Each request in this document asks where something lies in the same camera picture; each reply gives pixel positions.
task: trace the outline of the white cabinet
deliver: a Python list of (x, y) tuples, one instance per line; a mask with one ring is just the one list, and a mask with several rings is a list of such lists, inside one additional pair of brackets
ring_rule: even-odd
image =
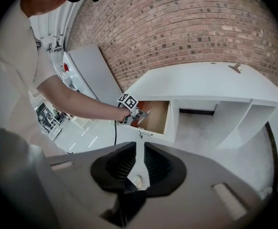
[(130, 128), (143, 136), (173, 142), (179, 108), (211, 110), (213, 117), (209, 121), (202, 118), (193, 143), (210, 148), (241, 147), (265, 125), (278, 106), (278, 88), (248, 65), (240, 66), (241, 73), (229, 65), (235, 64), (188, 63), (148, 71), (126, 93), (138, 101), (167, 101), (164, 131), (153, 132), (146, 126), (143, 130), (139, 126)]

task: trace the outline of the drawer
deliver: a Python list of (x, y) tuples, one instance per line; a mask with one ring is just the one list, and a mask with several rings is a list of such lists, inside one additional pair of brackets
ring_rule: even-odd
[(130, 128), (138, 131), (142, 138), (154, 137), (175, 141), (179, 108), (173, 101), (139, 101), (138, 108), (145, 112), (151, 111), (140, 124), (132, 123)]

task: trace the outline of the white floor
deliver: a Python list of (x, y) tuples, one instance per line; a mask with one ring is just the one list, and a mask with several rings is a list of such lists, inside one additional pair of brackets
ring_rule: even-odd
[[(180, 114), (175, 143), (171, 146), (213, 159), (251, 187), (260, 192), (272, 186), (273, 157), (266, 129), (263, 128), (255, 137), (239, 149), (210, 149), (193, 143), (203, 131), (199, 128), (201, 118), (210, 118), (195, 114)], [(122, 142), (142, 142), (138, 132), (122, 125), (117, 126), (117, 144)], [(62, 124), (62, 132), (55, 143), (67, 152), (86, 152), (114, 144), (114, 121), (96, 120), (85, 131), (73, 122)]]

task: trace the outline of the white refrigerator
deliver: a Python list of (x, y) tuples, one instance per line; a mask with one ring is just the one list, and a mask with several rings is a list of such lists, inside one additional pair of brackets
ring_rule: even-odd
[(122, 91), (108, 68), (97, 45), (64, 52), (66, 85), (100, 102), (117, 106)]

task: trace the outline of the man's arm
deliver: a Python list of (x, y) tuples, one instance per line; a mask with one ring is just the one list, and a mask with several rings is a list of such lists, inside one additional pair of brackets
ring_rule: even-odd
[(37, 90), (56, 108), (77, 117), (123, 121), (130, 115), (127, 108), (104, 104), (69, 89), (57, 75), (45, 80)]

